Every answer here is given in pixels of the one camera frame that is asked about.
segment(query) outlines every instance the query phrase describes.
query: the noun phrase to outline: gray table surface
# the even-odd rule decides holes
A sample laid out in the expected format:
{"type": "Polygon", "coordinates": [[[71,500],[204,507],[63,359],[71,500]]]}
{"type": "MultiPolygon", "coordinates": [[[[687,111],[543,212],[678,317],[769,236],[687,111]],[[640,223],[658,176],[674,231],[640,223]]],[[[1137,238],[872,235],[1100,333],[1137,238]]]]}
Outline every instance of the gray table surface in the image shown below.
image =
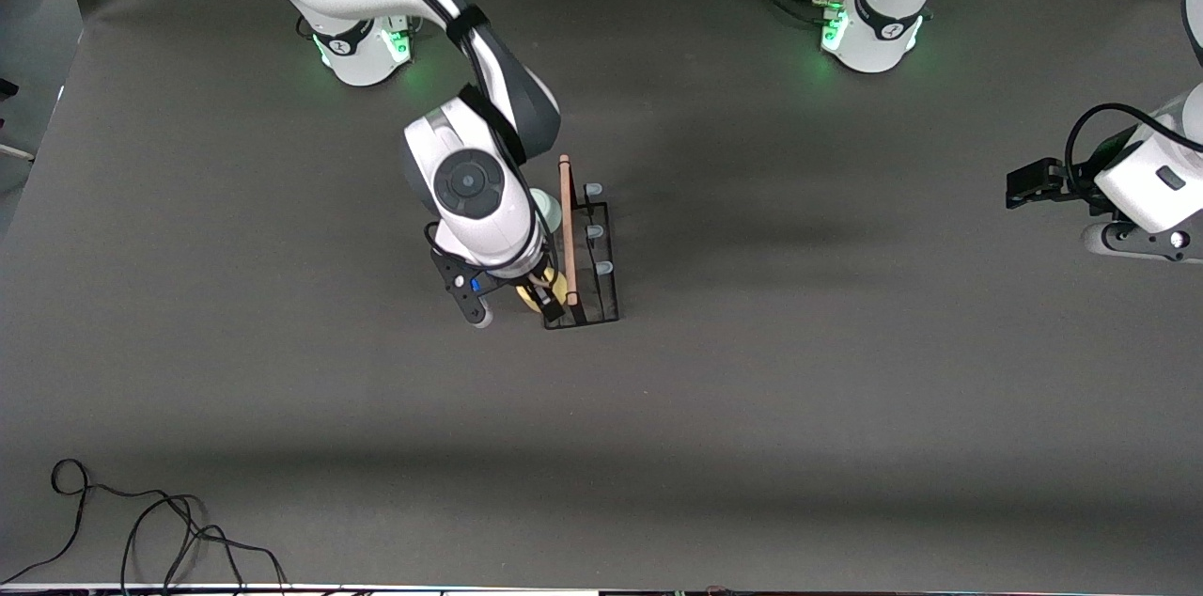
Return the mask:
{"type": "MultiPolygon", "coordinates": [[[[442,291],[397,148],[467,79],[446,40],[349,89],[283,0],[85,0],[0,250],[4,572],[77,456],[303,582],[1203,589],[1203,270],[1002,203],[1091,105],[1199,79],[1179,0],[934,0],[878,77],[760,0],[476,1],[608,185],[626,320],[442,291]]],[[[140,507],[30,579],[114,579],[140,507]]]]}

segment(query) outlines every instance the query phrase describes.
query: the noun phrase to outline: wooden dowel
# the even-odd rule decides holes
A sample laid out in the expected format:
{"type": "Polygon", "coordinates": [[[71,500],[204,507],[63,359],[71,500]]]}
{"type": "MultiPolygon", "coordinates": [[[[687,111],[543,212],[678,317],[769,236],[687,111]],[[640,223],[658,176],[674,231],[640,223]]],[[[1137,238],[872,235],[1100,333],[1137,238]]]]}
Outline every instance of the wooden dowel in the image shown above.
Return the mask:
{"type": "Polygon", "coordinates": [[[576,295],[576,241],[573,235],[573,163],[567,154],[559,155],[559,206],[564,216],[561,226],[564,232],[564,276],[568,277],[568,297],[564,302],[575,307],[576,295]]]}

